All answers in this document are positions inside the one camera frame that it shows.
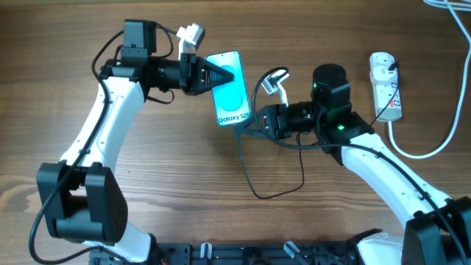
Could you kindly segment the Galaxy S25 smartphone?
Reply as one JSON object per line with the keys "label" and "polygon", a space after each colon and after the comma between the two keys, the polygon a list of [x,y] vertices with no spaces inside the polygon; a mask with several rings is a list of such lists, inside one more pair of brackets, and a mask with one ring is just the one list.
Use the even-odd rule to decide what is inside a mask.
{"label": "Galaxy S25 smartphone", "polygon": [[206,60],[234,75],[233,81],[212,89],[217,124],[226,127],[248,119],[251,110],[239,52],[211,54]]}

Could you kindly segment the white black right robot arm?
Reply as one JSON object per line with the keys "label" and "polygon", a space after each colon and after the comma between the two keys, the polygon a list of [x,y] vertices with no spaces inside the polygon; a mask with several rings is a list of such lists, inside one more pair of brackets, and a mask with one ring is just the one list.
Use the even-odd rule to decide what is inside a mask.
{"label": "white black right robot arm", "polygon": [[452,199],[398,159],[374,129],[352,110],[346,71],[336,64],[314,69],[311,100],[250,103],[256,135],[292,149],[320,149],[357,174],[389,206],[402,237],[372,229],[352,239],[357,264],[469,264],[470,198]]}

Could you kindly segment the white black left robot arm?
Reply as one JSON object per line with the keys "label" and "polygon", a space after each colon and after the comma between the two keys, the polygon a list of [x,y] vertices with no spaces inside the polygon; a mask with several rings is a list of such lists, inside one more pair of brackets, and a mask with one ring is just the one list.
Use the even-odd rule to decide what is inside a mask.
{"label": "white black left robot arm", "polygon": [[96,100],[73,144],[56,163],[43,163],[37,185],[42,203],[31,235],[40,223],[49,235],[83,244],[92,264],[166,264],[156,238],[128,219],[128,205],[115,178],[118,154],[149,91],[181,90],[189,96],[229,83],[234,76],[196,55],[205,29],[191,24],[166,30],[178,54],[157,54],[154,21],[127,19],[118,36],[124,42],[103,66],[92,65],[99,83]]}

